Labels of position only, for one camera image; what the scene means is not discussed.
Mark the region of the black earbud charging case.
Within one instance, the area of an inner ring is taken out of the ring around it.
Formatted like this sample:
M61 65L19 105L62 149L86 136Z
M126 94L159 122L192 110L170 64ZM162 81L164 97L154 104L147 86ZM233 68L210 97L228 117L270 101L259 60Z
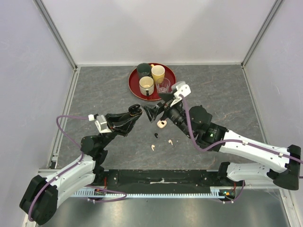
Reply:
M143 110L141 109L140 104L134 104L128 108L128 112L130 116L137 116L137 115L141 115Z

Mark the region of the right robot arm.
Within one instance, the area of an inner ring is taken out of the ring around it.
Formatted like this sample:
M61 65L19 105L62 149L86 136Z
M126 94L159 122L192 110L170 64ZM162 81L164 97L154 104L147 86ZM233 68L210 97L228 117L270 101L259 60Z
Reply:
M201 105L189 107L184 97L173 98L143 106L150 122L161 115L161 120L170 119L201 151L216 151L250 160L237 164L222 162L217 181L222 186L239 181L272 181L280 188L299 189L301 148L296 145L277 147L243 137L232 130L212 122L212 115Z

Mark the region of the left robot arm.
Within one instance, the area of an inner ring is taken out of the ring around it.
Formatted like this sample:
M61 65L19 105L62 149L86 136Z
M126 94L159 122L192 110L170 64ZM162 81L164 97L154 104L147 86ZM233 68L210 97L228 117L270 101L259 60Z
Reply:
M66 167L47 177L36 175L31 179L19 204L28 215L28 220L43 225L76 191L90 184L101 185L104 181L104 168L101 165L108 153L105 147L116 136L127 136L142 112L140 105L134 104L126 113L83 117L83 120L95 123L98 134L82 138L77 145L80 156Z

